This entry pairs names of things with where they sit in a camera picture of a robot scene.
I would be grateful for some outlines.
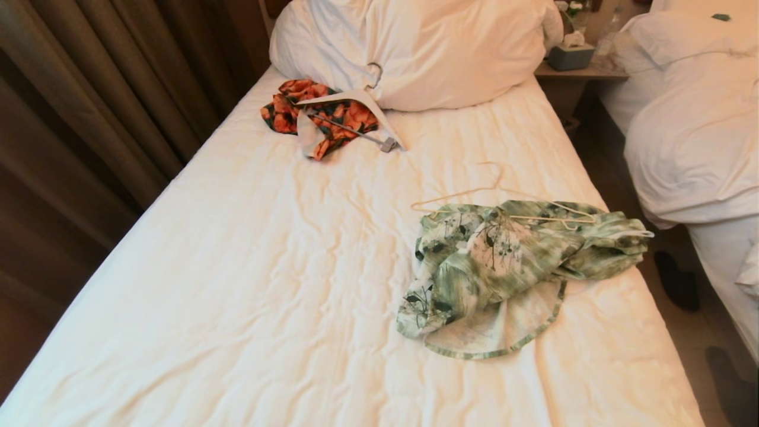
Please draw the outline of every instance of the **white plastic hanger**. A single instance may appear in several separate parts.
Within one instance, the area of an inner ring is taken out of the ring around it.
[[[553,201],[543,200],[543,199],[541,199],[539,197],[535,197],[533,195],[529,195],[529,194],[524,193],[522,191],[514,190],[512,188],[502,187],[501,186],[501,178],[503,177],[503,167],[500,164],[498,164],[498,163],[495,163],[495,162],[480,162],[480,163],[478,163],[478,165],[495,165],[495,166],[498,167],[498,178],[496,178],[496,180],[493,182],[493,185],[491,185],[490,187],[472,188],[471,190],[462,191],[460,193],[454,193],[452,195],[442,196],[441,198],[435,198],[435,199],[428,200],[428,201],[418,201],[418,202],[416,202],[416,203],[414,203],[414,204],[411,205],[411,209],[419,211],[419,212],[427,212],[427,213],[431,213],[431,214],[440,214],[440,213],[443,213],[443,212],[453,212],[453,210],[440,210],[440,209],[430,210],[430,209],[425,209],[424,207],[421,207],[421,206],[424,205],[424,204],[432,203],[434,201],[443,201],[443,200],[447,200],[447,199],[458,197],[458,196],[470,195],[470,194],[476,193],[478,191],[503,190],[503,191],[508,191],[508,192],[511,192],[511,193],[519,193],[521,195],[528,196],[530,198],[536,198],[538,200],[545,201],[545,202],[547,202],[549,204],[552,204],[554,206],[558,206],[558,207],[561,207],[562,209],[566,209],[569,212],[573,212],[573,213],[581,215],[583,217],[587,217],[588,219],[587,220],[579,220],[579,219],[569,219],[569,218],[520,217],[518,215],[511,215],[510,216],[511,218],[519,218],[521,220],[559,221],[566,229],[571,230],[571,231],[577,230],[578,226],[570,227],[567,223],[580,223],[580,224],[595,224],[596,223],[595,217],[593,217],[593,215],[590,215],[588,213],[581,212],[579,210],[572,209],[570,207],[566,207],[563,204],[558,204],[558,203],[553,202]]]

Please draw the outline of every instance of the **nightstand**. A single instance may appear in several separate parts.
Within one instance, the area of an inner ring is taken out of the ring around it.
[[[592,96],[592,88],[586,86],[590,81],[625,81],[628,75],[622,71],[607,71],[591,64],[587,68],[570,71],[556,71],[541,62],[535,70],[535,78],[546,93],[556,115],[562,120],[573,117],[582,121],[584,109],[578,109],[580,98],[588,90],[586,96]]]

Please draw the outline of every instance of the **wrinkled sheet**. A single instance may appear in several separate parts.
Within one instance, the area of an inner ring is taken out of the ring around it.
[[[556,323],[502,358],[446,358],[395,330],[410,205],[489,185],[476,162],[604,207],[534,79],[467,109],[391,112],[408,152],[357,139],[321,163],[260,118],[284,80],[270,69],[110,254],[0,425],[703,425],[635,268],[570,282]]]

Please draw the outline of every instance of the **glass bottle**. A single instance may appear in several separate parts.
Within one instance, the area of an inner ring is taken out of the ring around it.
[[[575,31],[585,34],[587,23],[591,20],[591,13],[593,13],[591,10],[592,8],[593,0],[585,0],[585,2],[582,3],[582,10],[580,10],[575,19],[572,20],[572,26],[575,28]]]
[[[601,68],[611,68],[612,63],[609,54],[612,52],[614,37],[622,29],[622,8],[617,6],[614,9],[614,15],[611,21],[603,28],[603,32],[598,36],[596,52],[593,55],[593,63]]]

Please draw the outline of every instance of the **flower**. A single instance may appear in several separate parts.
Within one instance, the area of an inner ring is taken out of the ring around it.
[[[582,10],[582,3],[580,2],[571,2],[569,3],[569,9],[567,9],[567,16],[570,18],[576,17],[580,11]]]

